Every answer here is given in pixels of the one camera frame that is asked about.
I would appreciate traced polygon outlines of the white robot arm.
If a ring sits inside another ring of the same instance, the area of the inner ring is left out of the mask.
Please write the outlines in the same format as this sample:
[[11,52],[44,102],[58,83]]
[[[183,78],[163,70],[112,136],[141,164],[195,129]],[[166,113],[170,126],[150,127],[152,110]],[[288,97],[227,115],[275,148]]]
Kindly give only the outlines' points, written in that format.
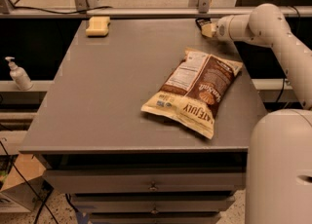
[[246,224],[312,224],[312,52],[273,4],[229,15],[201,27],[220,41],[269,48],[299,109],[264,116],[254,127],[247,160]]

